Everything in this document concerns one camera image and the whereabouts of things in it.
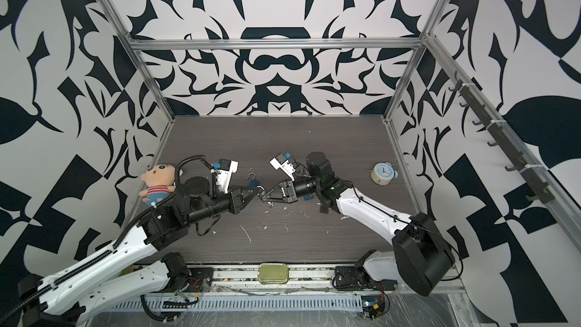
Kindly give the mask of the blue padlock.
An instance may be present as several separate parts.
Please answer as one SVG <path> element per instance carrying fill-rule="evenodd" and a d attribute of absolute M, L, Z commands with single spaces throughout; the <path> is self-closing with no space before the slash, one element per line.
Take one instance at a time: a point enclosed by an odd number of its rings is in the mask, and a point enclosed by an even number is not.
<path fill-rule="evenodd" d="M 260 186 L 260 181 L 257 180 L 255 173 L 248 174 L 247 181 L 250 188 L 257 188 Z"/>

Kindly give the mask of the black padlock front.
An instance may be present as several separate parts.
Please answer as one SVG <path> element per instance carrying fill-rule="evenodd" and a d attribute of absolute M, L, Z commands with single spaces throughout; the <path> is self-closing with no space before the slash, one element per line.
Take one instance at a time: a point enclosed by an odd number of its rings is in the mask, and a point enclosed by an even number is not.
<path fill-rule="evenodd" d="M 266 191 L 261 191 L 260 193 L 257 194 L 257 197 L 260 199 L 260 201 L 262 201 L 263 203 L 266 203 L 267 200 L 267 195 L 266 195 Z"/>

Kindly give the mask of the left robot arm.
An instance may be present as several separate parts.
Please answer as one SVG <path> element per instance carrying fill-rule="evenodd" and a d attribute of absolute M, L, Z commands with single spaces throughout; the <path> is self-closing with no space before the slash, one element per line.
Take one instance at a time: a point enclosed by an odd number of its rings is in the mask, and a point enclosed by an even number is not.
<path fill-rule="evenodd" d="M 81 326 L 119 302 L 184 289 L 191 274 L 179 253 L 128 274 L 122 271 L 187 236 L 190 226 L 245 209 L 260 188 L 231 186 L 237 169 L 233 160 L 210 164 L 202 155 L 150 168 L 141 176 L 146 188 L 139 193 L 146 209 L 116 240 L 73 266 L 23 279 L 20 302 L 1 317 L 1 324 L 18 317 L 23 326 Z"/>

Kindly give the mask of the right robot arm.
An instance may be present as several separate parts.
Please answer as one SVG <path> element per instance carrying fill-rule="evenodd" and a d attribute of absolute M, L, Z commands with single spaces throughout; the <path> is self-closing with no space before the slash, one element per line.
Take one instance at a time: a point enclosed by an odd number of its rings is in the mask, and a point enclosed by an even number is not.
<path fill-rule="evenodd" d="M 320 151 L 307 155 L 305 171 L 289 153 L 277 154 L 271 166 L 287 179 L 263 191 L 267 204 L 293 204 L 300 198 L 317 198 L 321 213 L 347 216 L 387 241 L 392 250 L 372 251 L 361 260 L 363 275 L 374 282 L 401 280 L 418 295 L 427 297 L 447 280 L 454 267 L 452 245 L 444 239 L 426 213 L 402 213 L 364 195 L 351 181 L 335 175 L 330 161 Z"/>

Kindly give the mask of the gold metal tin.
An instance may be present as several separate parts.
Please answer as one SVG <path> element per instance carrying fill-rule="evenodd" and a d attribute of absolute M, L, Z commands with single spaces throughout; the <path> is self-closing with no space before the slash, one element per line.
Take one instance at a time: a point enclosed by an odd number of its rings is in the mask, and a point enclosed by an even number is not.
<path fill-rule="evenodd" d="M 284 285 L 289 281 L 289 267 L 285 263 L 262 263 L 258 267 L 257 279 L 263 285 Z"/>

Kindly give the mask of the plush doll striped shirt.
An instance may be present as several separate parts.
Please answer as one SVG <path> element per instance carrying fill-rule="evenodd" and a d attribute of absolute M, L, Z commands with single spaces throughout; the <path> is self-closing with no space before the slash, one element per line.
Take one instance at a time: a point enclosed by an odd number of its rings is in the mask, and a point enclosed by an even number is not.
<path fill-rule="evenodd" d="M 176 168 L 169 163 L 155 165 L 141 175 L 141 180 L 147 189 L 139 192 L 139 196 L 148 207 L 157 207 L 176 189 Z"/>

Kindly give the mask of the cream blue alarm clock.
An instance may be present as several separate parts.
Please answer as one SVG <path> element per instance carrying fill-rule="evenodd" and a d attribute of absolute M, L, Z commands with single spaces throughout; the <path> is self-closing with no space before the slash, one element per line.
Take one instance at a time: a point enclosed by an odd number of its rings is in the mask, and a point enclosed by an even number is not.
<path fill-rule="evenodd" d="M 391 163 L 377 163 L 370 171 L 372 181 L 378 186 L 387 186 L 399 177 L 398 172 Z"/>

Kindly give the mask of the small electronics board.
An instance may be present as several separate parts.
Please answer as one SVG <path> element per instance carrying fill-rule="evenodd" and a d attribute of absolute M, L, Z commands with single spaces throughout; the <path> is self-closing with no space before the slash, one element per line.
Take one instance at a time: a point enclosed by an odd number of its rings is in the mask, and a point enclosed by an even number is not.
<path fill-rule="evenodd" d="M 390 310 L 390 299 L 386 294 L 362 296 L 363 317 L 378 319 Z"/>

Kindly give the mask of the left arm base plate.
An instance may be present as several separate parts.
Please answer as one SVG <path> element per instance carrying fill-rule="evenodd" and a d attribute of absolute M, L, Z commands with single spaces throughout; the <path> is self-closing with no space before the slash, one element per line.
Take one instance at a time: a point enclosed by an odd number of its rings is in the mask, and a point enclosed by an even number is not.
<path fill-rule="evenodd" d="M 213 286 L 214 269 L 210 266 L 195 266 L 189 269 L 190 276 L 186 279 L 181 292 L 202 293 L 207 292 Z"/>

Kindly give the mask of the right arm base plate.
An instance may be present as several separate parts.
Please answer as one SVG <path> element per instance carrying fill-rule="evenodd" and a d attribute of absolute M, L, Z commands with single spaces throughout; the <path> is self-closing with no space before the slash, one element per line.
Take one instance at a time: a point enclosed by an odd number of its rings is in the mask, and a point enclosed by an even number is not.
<path fill-rule="evenodd" d="M 397 280 L 392 279 L 375 281 L 362 267 L 355 266 L 336 266 L 334 268 L 334 277 L 331 280 L 333 288 L 342 292 L 362 290 L 394 291 L 397 283 Z"/>

